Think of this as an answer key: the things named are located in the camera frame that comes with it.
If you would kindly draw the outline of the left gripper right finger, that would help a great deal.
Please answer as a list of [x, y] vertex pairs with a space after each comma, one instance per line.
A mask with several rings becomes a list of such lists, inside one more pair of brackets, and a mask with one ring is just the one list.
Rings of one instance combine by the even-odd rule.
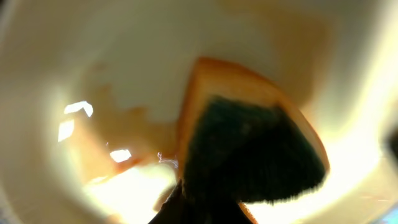
[[214, 224], [252, 224], [252, 221], [236, 202], [221, 200], [214, 204]]

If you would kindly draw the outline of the yellow plate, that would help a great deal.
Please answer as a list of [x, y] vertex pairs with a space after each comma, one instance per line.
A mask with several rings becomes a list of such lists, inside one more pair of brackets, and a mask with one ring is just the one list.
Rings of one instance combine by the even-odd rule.
[[3, 1], [1, 222], [147, 223], [199, 57], [272, 80], [323, 141], [316, 191], [258, 223], [396, 223], [396, 1]]

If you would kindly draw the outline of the green and orange sponge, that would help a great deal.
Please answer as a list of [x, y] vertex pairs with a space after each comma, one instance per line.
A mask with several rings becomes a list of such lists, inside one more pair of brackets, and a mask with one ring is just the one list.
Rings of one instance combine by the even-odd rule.
[[242, 65], [199, 58], [177, 125], [182, 193], [192, 223], [214, 223], [217, 201], [286, 202], [319, 188], [325, 147], [300, 110], [270, 80]]

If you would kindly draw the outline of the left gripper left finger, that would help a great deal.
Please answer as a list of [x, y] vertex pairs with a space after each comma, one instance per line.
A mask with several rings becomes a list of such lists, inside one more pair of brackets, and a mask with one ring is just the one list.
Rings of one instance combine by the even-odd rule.
[[162, 204], [160, 210], [148, 224], [191, 224], [192, 209], [182, 193], [182, 181], [176, 186]]

